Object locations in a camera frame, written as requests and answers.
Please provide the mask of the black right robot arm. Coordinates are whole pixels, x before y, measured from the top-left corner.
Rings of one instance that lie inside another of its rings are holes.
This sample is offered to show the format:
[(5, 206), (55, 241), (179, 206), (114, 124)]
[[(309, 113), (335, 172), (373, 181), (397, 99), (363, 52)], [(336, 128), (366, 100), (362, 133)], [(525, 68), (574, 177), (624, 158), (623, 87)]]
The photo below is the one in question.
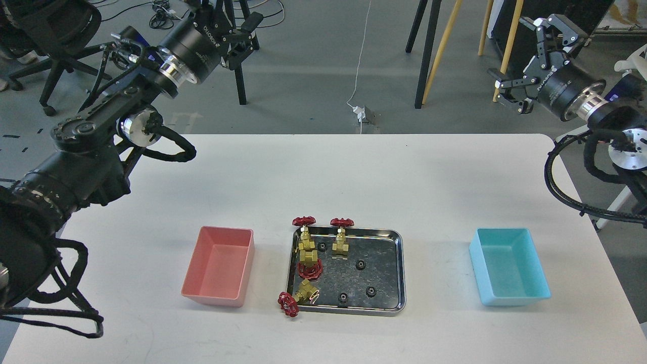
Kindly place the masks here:
[[(637, 95), (603, 97), (606, 82), (576, 65), (572, 53), (581, 48), (587, 34), (561, 14), (547, 18), (522, 17), (519, 22), (536, 36), (536, 50), (521, 78), (511, 79), (497, 69), (497, 102), (520, 114), (531, 113), (535, 102), (561, 121), (581, 118), (587, 131), (568, 134), (548, 154), (544, 180), (548, 190), (581, 215), (645, 225), (645, 113), (637, 107)], [(603, 182), (628, 187), (638, 201), (632, 213), (601, 209), (564, 193), (553, 177), (553, 163), (574, 142), (584, 143), (584, 167)]]

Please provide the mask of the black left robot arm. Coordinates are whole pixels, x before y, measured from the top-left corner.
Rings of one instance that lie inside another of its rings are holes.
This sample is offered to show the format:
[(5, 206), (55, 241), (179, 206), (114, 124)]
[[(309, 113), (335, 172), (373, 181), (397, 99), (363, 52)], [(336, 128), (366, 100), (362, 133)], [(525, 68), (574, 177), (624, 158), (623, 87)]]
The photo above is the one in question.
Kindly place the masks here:
[(106, 55), (127, 62), (125, 70), (95, 85), (74, 117), (51, 131), (56, 152), (9, 188), (2, 188), (2, 320), (42, 327), (33, 316), (91, 320), (103, 336), (103, 317), (78, 288), (87, 267), (81, 242), (57, 238), (72, 213), (107, 205), (130, 193), (129, 176), (141, 156), (185, 163), (196, 148), (164, 126), (152, 106), (159, 95), (176, 97), (189, 81), (199, 84), (217, 67), (238, 70), (257, 48), (254, 31), (264, 16), (245, 10), (236, 25), (222, 1), (188, 1), (189, 14), (158, 45), (127, 27), (106, 44)]

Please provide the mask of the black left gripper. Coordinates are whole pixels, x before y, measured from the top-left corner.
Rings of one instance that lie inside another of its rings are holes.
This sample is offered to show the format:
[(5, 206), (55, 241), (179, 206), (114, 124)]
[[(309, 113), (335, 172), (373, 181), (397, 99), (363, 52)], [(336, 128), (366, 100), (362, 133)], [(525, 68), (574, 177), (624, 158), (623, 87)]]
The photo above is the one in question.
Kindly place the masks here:
[(159, 72), (173, 84), (189, 81), (202, 83), (218, 65), (236, 70), (254, 51), (253, 32), (263, 15), (252, 12), (241, 28), (234, 28), (224, 37), (217, 37), (207, 25), (194, 21), (228, 20), (225, 1), (183, 1), (190, 10), (185, 19), (159, 44), (163, 59)]

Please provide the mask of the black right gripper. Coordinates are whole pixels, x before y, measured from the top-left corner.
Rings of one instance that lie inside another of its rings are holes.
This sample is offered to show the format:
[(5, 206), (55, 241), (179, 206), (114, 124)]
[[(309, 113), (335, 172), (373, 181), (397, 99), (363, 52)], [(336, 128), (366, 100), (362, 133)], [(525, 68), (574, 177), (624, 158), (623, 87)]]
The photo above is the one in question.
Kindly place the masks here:
[(537, 19), (523, 16), (520, 23), (536, 35), (536, 56), (520, 79), (509, 79), (499, 69), (488, 69), (495, 80), (493, 102), (522, 115), (531, 113), (534, 101), (538, 101), (561, 121), (576, 118), (576, 107), (572, 104), (580, 94), (601, 93), (606, 87), (606, 81), (591, 76), (569, 57), (585, 44), (589, 35), (561, 14)]

